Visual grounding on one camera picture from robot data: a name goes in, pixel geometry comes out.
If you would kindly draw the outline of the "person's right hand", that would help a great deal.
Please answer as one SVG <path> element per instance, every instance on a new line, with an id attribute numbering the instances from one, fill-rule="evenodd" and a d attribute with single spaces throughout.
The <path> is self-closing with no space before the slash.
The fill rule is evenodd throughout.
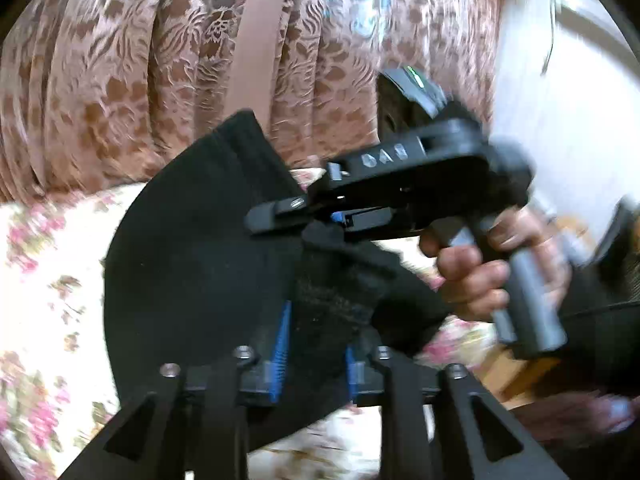
<path id="1" fill-rule="evenodd" d="M 488 233 L 488 242 L 499 252 L 521 246 L 529 248 L 544 278 L 546 298 L 558 308 L 566 296 L 572 268 L 556 237 L 554 226 L 529 206 L 509 208 L 497 218 Z M 469 322 L 489 322 L 491 315 L 504 309 L 509 295 L 504 289 L 510 266 L 503 260 L 486 262 L 473 245 L 447 247 L 431 229 L 420 236 L 420 249 L 436 260 L 444 282 L 439 293 L 458 318 Z"/>

